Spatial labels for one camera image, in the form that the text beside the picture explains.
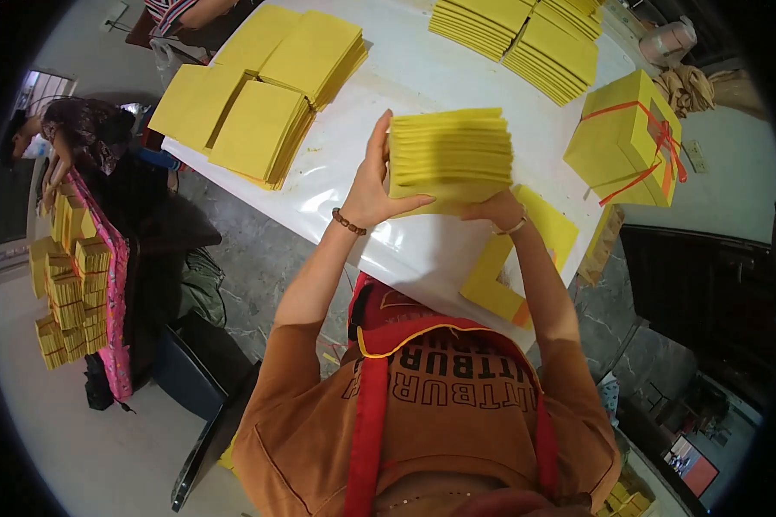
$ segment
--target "orange t-shirt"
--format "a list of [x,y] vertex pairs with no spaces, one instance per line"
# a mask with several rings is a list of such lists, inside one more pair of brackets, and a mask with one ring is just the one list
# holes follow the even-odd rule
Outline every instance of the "orange t-shirt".
[[[273,331],[237,432],[236,472],[263,514],[342,513],[362,359],[320,381],[316,332]],[[600,508],[621,470],[607,414],[580,345],[556,343],[543,359],[559,445],[558,496],[589,492]],[[378,495],[421,471],[538,490],[535,393],[513,360],[469,333],[437,329],[394,354],[389,372]]]

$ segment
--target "white table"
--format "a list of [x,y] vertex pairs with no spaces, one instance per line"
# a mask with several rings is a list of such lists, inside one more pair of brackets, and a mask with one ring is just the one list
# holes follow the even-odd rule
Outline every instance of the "white table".
[[[523,78],[454,41],[427,31],[434,0],[269,0],[298,12],[318,9],[362,26],[368,59],[316,118],[279,192],[263,191],[170,138],[162,147],[222,188],[313,243],[341,206],[376,119],[395,114],[502,107],[509,121],[516,184],[540,193],[580,230],[561,272],[569,284],[598,224],[601,208],[563,161],[583,97],[559,108]],[[608,36],[596,41],[592,89],[635,69]],[[459,295],[490,235],[488,222],[421,215],[373,228],[348,257],[361,271],[445,315],[486,324],[527,349],[534,332],[515,327]]]

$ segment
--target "red ribbon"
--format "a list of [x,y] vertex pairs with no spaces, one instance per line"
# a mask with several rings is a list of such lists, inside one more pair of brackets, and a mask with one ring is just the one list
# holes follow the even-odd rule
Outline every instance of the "red ribbon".
[[[687,170],[684,169],[684,164],[681,163],[681,160],[679,159],[679,149],[681,148],[681,145],[677,141],[675,141],[673,139],[673,136],[670,134],[670,122],[666,120],[663,122],[659,122],[655,117],[653,117],[653,114],[650,112],[650,110],[647,109],[646,106],[641,104],[639,101],[617,104],[615,106],[611,106],[610,108],[600,109],[596,112],[590,113],[586,117],[581,117],[581,122],[589,118],[602,115],[603,113],[616,112],[621,109],[632,108],[633,106],[638,106],[639,108],[641,108],[641,110],[646,114],[649,121],[652,122],[652,124],[659,130],[659,135],[655,139],[655,156],[658,156],[658,151],[661,149],[668,150],[670,152],[670,159],[673,162],[675,162],[676,169],[679,171],[679,183],[684,183],[685,181],[687,181]],[[658,168],[659,165],[661,165],[661,160],[655,161],[655,163],[653,163],[649,169],[638,174],[637,178],[632,180],[624,187],[621,187],[621,189],[616,190],[615,192],[609,194],[606,198],[601,199],[601,201],[598,204],[601,206],[604,206],[605,204],[610,202],[612,198],[617,196],[619,193],[627,189],[630,189],[631,187],[639,184],[641,181],[644,181],[647,176],[652,174],[655,171],[655,169]]]

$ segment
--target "electrical outlet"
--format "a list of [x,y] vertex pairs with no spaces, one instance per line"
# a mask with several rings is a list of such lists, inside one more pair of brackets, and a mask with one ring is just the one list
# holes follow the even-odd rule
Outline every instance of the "electrical outlet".
[[109,8],[109,12],[106,13],[106,17],[103,19],[103,23],[101,23],[101,32],[111,31],[113,25],[121,20],[121,16],[124,16],[128,7],[129,5],[120,0],[115,2],[113,6]]
[[686,140],[681,142],[681,147],[684,153],[687,154],[687,158],[690,163],[693,164],[693,170],[696,174],[706,174],[710,172],[707,168],[707,161],[704,160],[704,154],[701,152],[701,146],[698,144],[698,140]]

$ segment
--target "pink cloth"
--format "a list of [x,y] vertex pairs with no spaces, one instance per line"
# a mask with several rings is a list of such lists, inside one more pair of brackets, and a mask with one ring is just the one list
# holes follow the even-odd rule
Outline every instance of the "pink cloth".
[[104,240],[113,258],[109,264],[109,284],[106,289],[106,337],[109,345],[98,351],[106,367],[109,389],[118,402],[132,396],[130,381],[129,346],[124,345],[124,286],[126,285],[126,262],[129,260],[129,246],[121,233],[106,219],[89,192],[78,171],[72,169],[66,174],[66,181],[74,183],[75,194],[92,214],[97,234]]

